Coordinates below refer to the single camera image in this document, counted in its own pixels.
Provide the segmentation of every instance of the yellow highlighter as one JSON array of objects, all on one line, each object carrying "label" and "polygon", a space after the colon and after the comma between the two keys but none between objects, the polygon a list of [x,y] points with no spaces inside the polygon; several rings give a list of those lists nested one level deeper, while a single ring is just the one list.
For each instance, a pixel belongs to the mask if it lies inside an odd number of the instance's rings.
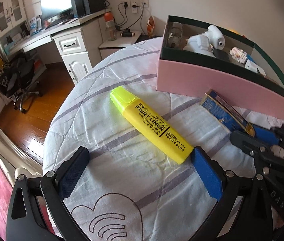
[{"label": "yellow highlighter", "polygon": [[123,87],[113,89],[110,98],[142,135],[176,163],[182,164],[194,149],[159,114]]}]

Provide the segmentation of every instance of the power outlet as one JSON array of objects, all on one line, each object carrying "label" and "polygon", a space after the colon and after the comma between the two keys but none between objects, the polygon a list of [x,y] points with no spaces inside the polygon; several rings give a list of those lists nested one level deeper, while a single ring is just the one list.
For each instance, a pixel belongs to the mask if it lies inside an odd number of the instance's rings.
[{"label": "power outlet", "polygon": [[127,2],[127,5],[128,5],[127,7],[128,7],[128,8],[131,7],[131,1],[122,1],[122,2],[121,2],[122,4],[120,5],[121,8],[124,8],[124,4],[123,4],[124,2]]},{"label": "power outlet", "polygon": [[141,9],[143,8],[143,5],[144,5],[144,8],[149,8],[149,0],[140,0]]},{"label": "power outlet", "polygon": [[[137,1],[131,1],[131,6],[133,5],[139,6]],[[132,7],[132,13],[137,13],[137,7]]]}]

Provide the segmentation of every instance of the office chair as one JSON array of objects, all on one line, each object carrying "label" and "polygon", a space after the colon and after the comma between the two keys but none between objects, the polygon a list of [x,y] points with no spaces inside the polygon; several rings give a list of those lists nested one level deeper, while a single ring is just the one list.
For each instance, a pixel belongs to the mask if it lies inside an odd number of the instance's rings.
[{"label": "office chair", "polygon": [[[31,94],[42,97],[42,94],[39,91],[32,90],[39,81],[30,85],[34,76],[34,71],[35,67],[33,59],[26,61],[26,58],[18,58],[17,63],[12,63],[11,68],[5,70],[0,76],[0,92],[14,101],[14,109],[18,109],[17,102],[20,100],[19,110],[23,114],[26,113],[26,110],[23,108],[23,103]],[[5,77],[9,80],[7,87],[1,85],[1,82]]]}]

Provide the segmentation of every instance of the blue gripper pad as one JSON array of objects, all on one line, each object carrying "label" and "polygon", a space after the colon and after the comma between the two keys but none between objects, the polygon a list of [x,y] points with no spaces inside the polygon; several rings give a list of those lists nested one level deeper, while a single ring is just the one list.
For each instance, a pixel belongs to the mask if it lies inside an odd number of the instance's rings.
[{"label": "blue gripper pad", "polygon": [[80,147],[70,160],[62,163],[59,169],[64,169],[64,175],[58,180],[58,193],[62,200],[71,196],[89,161],[89,151],[84,147]]},{"label": "blue gripper pad", "polygon": [[255,129],[255,138],[267,143],[269,146],[279,145],[279,138],[271,130],[252,124]]},{"label": "blue gripper pad", "polygon": [[202,155],[198,147],[195,147],[192,151],[191,159],[192,164],[198,172],[210,197],[219,201],[223,194],[222,181],[210,166],[208,160]]}]

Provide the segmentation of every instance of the desk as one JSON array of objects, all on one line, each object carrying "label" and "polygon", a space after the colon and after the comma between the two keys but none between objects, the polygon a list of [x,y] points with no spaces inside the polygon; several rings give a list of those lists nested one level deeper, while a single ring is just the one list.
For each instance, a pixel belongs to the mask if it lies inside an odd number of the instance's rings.
[{"label": "desk", "polygon": [[104,13],[102,10],[43,30],[14,46],[8,58],[21,50],[28,52],[54,40],[74,84],[77,84],[102,60],[98,46],[103,43]]}]

